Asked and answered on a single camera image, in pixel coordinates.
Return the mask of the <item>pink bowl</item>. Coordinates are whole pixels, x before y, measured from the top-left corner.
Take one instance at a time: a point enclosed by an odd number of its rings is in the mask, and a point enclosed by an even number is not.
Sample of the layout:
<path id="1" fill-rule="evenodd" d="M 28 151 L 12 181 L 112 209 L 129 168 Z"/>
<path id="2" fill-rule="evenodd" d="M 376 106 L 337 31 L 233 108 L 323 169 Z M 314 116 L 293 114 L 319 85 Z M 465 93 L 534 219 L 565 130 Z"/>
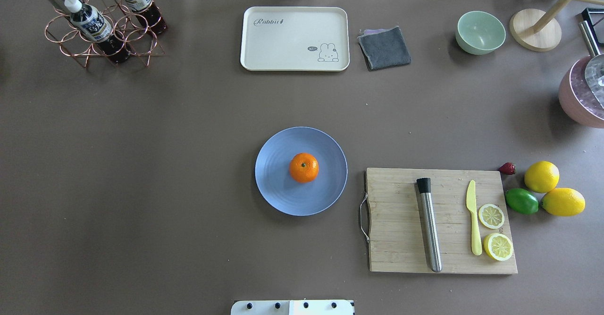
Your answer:
<path id="1" fill-rule="evenodd" d="M 558 92 L 564 112 L 583 126 L 603 128 L 603 108 L 595 98 L 584 78 L 584 71 L 591 57 L 585 56 L 567 70 Z"/>

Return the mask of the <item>steel muddler rod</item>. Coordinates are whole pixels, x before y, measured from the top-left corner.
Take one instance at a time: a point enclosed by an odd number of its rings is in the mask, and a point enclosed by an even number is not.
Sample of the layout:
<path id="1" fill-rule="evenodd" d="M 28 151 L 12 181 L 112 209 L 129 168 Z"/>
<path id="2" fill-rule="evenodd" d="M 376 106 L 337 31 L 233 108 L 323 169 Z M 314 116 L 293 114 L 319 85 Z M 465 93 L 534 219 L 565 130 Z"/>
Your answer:
<path id="1" fill-rule="evenodd" d="M 429 267 L 433 272 L 442 272 L 443 264 L 436 228 L 435 210 L 432 202 L 431 179 L 427 177 L 418 178 L 416 184 L 422 206 L 421 210 L 423 211 Z"/>

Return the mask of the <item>grey cloth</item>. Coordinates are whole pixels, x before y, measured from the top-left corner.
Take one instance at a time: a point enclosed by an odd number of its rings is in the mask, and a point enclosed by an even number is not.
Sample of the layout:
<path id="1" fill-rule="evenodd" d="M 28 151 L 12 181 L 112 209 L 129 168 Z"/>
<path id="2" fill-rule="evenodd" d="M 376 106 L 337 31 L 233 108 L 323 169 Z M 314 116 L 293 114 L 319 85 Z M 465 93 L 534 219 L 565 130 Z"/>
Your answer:
<path id="1" fill-rule="evenodd" d="M 369 70 L 409 65 L 412 61 L 399 26 L 390 29 L 365 29 L 357 39 Z"/>

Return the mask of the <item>glass tray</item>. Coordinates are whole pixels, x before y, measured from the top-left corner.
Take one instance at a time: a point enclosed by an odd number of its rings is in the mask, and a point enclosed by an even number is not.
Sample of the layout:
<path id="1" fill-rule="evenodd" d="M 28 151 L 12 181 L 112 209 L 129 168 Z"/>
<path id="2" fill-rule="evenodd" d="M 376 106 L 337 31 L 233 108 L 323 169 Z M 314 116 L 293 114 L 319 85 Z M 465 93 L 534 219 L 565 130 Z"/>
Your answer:
<path id="1" fill-rule="evenodd" d="M 589 28 L 597 39 L 603 39 L 604 33 L 604 8 L 585 8 L 581 13 L 584 21 L 587 21 Z"/>

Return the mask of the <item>red strawberry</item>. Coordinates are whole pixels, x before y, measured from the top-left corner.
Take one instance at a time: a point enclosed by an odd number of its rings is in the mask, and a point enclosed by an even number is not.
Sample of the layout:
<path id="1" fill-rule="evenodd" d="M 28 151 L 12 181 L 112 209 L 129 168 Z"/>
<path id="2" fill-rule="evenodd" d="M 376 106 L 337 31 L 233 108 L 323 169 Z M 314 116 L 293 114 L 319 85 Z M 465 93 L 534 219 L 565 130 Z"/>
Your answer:
<path id="1" fill-rule="evenodd" d="M 516 166 L 513 162 L 506 162 L 499 167 L 498 171 L 503 175 L 514 175 L 516 172 Z"/>

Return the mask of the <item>orange mandarin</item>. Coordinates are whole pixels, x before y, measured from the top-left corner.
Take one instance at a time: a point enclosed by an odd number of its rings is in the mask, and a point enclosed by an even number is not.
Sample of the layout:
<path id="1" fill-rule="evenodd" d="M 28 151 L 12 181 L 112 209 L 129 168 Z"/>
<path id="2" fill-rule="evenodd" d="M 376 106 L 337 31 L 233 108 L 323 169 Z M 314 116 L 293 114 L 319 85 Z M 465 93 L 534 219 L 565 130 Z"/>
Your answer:
<path id="1" fill-rule="evenodd" d="M 296 182 L 312 182 L 319 175 L 319 161 L 310 153 L 298 153 L 289 164 L 289 174 Z"/>

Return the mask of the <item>yellow lemon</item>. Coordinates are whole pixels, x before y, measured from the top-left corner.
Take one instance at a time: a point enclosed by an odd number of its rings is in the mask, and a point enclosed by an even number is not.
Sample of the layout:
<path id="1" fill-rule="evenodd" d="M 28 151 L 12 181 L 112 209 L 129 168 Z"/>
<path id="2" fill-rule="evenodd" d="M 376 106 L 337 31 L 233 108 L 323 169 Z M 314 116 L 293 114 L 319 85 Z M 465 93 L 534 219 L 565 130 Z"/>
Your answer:
<path id="1" fill-rule="evenodd" d="M 572 188 L 554 188 L 546 193 L 541 200 L 542 207 L 546 212 L 555 216 L 578 215 L 586 207 L 583 195 Z"/>
<path id="2" fill-rule="evenodd" d="M 548 193 L 555 189 L 560 180 L 560 171 L 552 162 L 533 163 L 524 175 L 526 187 L 537 193 Z"/>

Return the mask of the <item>cream rabbit tray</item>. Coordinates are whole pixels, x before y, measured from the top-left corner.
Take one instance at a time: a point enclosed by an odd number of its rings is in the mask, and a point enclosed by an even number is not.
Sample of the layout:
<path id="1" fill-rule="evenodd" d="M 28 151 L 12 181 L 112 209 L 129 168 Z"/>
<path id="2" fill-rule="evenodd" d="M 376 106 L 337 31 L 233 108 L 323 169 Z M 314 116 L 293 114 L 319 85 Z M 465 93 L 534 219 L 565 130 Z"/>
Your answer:
<path id="1" fill-rule="evenodd" d="M 342 8 L 250 7 L 244 12 L 244 69 L 342 71 L 349 63 L 348 16 Z"/>

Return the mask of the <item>metal ice scoop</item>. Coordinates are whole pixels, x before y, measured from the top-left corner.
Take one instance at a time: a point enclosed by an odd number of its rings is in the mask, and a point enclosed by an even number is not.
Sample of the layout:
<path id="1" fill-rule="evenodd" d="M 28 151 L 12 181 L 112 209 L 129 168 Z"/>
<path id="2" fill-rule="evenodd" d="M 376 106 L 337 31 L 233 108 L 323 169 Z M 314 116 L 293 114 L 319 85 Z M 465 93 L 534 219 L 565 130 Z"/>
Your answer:
<path id="1" fill-rule="evenodd" d="M 587 50 L 590 54 L 584 70 L 584 78 L 595 96 L 596 100 L 604 107 L 604 55 L 600 53 L 595 41 L 595 37 L 589 29 L 587 21 L 583 20 L 579 25 L 583 40 L 586 42 Z"/>

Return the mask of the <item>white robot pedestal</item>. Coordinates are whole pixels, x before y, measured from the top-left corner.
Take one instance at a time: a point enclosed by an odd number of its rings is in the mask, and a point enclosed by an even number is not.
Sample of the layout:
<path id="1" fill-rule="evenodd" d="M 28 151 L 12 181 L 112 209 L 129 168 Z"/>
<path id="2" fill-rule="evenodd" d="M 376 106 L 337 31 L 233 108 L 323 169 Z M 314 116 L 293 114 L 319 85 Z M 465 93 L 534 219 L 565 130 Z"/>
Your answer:
<path id="1" fill-rule="evenodd" d="M 354 315 L 353 300 L 240 300 L 231 307 L 231 315 Z"/>

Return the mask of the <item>blue plate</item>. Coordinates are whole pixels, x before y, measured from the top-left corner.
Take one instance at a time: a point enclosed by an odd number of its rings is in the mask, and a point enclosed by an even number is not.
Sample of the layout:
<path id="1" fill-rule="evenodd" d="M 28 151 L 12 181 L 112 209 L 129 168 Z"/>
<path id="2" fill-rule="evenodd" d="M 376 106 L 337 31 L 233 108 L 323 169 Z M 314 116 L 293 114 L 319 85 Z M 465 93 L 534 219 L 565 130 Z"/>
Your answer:
<path id="1" fill-rule="evenodd" d="M 289 163 L 298 153 L 310 153 L 319 162 L 319 175 L 311 182 L 296 182 Z M 255 162 L 255 181 L 264 199 L 275 209 L 309 216 L 328 209 L 341 196 L 347 182 L 347 160 L 328 134 L 311 127 L 286 128 L 270 137 Z"/>

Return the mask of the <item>green lime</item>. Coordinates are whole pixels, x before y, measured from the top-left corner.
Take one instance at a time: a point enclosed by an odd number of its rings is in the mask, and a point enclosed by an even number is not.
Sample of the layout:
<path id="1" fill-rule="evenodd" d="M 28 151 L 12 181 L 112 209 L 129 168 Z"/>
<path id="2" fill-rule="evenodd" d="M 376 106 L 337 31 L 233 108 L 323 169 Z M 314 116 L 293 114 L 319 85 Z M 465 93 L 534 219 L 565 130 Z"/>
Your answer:
<path id="1" fill-rule="evenodd" d="M 507 205 L 521 214 L 534 214 L 539 210 L 537 198 L 524 188 L 512 188 L 504 194 Z"/>

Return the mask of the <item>green bowl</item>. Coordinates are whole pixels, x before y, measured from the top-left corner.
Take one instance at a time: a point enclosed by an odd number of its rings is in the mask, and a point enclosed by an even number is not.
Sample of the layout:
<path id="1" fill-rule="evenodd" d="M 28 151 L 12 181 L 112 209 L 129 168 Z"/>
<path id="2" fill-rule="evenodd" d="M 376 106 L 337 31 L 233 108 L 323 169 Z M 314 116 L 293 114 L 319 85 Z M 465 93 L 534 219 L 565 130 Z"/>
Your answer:
<path id="1" fill-rule="evenodd" d="M 500 20 L 492 14 L 470 11 L 459 18 L 455 39 L 468 54 L 485 55 L 504 44 L 506 31 Z"/>

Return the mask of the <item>wooden cutting board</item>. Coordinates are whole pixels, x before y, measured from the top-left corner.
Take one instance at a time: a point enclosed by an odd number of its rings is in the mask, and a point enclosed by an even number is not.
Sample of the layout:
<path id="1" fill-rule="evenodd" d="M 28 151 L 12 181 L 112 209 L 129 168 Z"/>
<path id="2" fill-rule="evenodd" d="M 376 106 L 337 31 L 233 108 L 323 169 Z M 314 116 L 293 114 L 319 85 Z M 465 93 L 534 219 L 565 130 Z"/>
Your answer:
<path id="1" fill-rule="evenodd" d="M 365 171 L 372 272 L 432 273 L 417 179 L 431 180 L 442 273 L 516 274 L 515 257 L 496 261 L 471 251 L 471 215 L 466 192 L 475 181 L 477 207 L 494 204 L 507 215 L 498 171 L 369 167 Z"/>

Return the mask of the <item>lemon slice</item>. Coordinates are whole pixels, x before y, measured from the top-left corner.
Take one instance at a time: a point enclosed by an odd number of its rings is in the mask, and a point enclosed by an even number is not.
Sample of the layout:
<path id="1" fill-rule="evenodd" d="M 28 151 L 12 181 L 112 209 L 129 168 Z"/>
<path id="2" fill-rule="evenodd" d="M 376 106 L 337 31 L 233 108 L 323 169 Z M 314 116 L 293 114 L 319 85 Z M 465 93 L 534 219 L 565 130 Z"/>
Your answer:
<path id="1" fill-rule="evenodd" d="M 478 210 L 478 220 L 488 229 L 500 229 L 505 222 L 504 212 L 495 204 L 482 205 Z"/>
<path id="2" fill-rule="evenodd" d="M 514 252 L 512 241 L 501 233 L 491 233 L 485 236 L 483 248 L 486 254 L 496 261 L 507 261 Z"/>

